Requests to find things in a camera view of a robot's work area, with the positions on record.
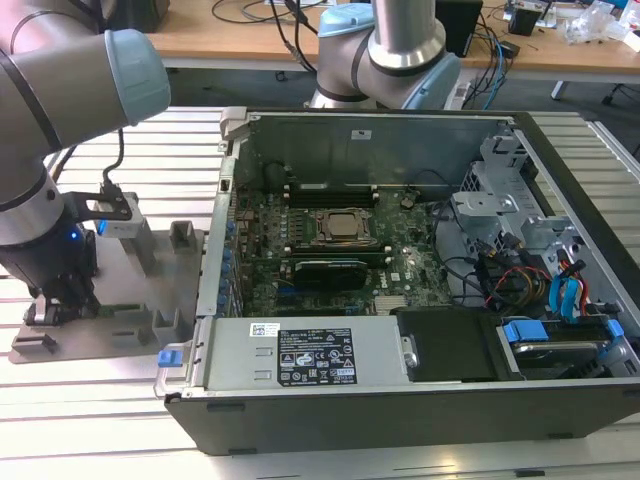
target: wooden desk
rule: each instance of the wooden desk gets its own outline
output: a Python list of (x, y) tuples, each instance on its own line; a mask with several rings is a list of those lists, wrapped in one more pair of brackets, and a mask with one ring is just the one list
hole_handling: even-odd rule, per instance
[[(149, 35), (167, 66), (301, 69), (285, 49), (274, 24), (225, 23), (211, 14), (213, 3), (214, 0), (171, 0), (169, 14), (160, 30)], [(226, 0), (217, 13), (246, 21), (240, 9), (247, 3), (248, 0)], [(485, 0), (483, 12), (502, 40), (521, 47), (510, 78), (640, 83), (640, 54), (621, 42), (567, 45), (560, 32), (551, 29), (544, 29), (544, 33), (536, 29), (531, 37), (505, 35), (506, 22), (489, 15), (492, 7), (503, 3), (504, 0)], [(322, 8), (307, 10), (312, 24), (318, 25), (323, 11)], [(271, 15), (270, 7), (264, 5), (252, 7), (251, 12)], [(495, 17), (501, 17), (500, 12), (494, 13)], [(284, 30), (293, 43), (293, 27), (286, 25)], [(306, 28), (301, 28), (301, 47), (311, 62), (317, 59), (318, 39)], [(462, 60), (467, 75), (486, 68), (488, 61), (489, 52), (478, 40), (474, 40), (469, 55)]]

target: motherboard chip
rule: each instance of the motherboard chip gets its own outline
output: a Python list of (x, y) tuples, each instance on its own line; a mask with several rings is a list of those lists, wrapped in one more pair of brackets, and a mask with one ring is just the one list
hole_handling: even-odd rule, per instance
[(329, 232), (333, 238), (358, 238), (358, 223), (352, 213), (329, 214)]
[(375, 243), (369, 230), (370, 216), (371, 214), (366, 210), (359, 208), (316, 212), (316, 238), (312, 244), (331, 243), (334, 246), (339, 246), (341, 243), (349, 245)]
[(396, 308), (403, 308), (408, 305), (404, 295), (380, 295), (373, 301), (377, 315), (389, 315)]

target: red wire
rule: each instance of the red wire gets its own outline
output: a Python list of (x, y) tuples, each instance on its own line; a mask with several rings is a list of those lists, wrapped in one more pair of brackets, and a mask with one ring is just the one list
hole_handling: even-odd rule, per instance
[[(500, 280), (498, 280), (498, 283), (496, 284), (496, 286), (495, 286), (495, 288), (493, 289), (493, 291), (494, 291), (494, 292), (497, 292), (497, 291), (498, 291), (498, 288), (500, 288), (500, 285), (502, 285), (502, 283), (507, 279), (507, 277), (509, 276), (509, 274), (510, 274), (511, 272), (513, 272), (514, 270), (515, 270), (515, 271), (521, 271), (521, 270), (523, 270), (523, 269), (526, 269), (526, 270), (532, 270), (532, 271), (534, 271), (534, 272), (541, 273), (542, 275), (544, 275), (544, 277), (545, 277), (547, 280), (551, 280), (551, 279), (549, 278), (549, 275), (547, 275), (547, 273), (546, 273), (545, 271), (540, 270), (539, 268), (533, 268), (533, 267), (519, 267), (519, 266), (518, 266), (518, 267), (512, 267), (512, 268), (510, 268), (509, 270), (507, 270), (507, 271), (505, 272), (505, 274), (500, 278)], [(490, 302), (492, 299), (493, 299), (493, 295), (489, 295), (489, 297), (488, 297), (488, 298), (485, 300), (485, 302), (484, 302), (484, 306), (485, 306), (485, 307), (486, 307), (486, 306), (488, 306), (488, 305), (489, 305), (489, 302)]]

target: cpu socket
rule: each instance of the cpu socket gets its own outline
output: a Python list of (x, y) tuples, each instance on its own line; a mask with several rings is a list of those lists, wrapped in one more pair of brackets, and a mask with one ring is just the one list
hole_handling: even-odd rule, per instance
[(369, 217), (367, 211), (358, 208), (316, 212), (317, 230), (313, 243), (369, 244), (372, 241)]

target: blue led light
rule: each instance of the blue led light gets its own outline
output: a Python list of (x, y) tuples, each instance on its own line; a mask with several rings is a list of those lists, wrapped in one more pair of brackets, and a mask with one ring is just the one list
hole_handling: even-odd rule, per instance
[(107, 229), (107, 221), (100, 220), (100, 223), (98, 223), (98, 235), (102, 235), (106, 229)]

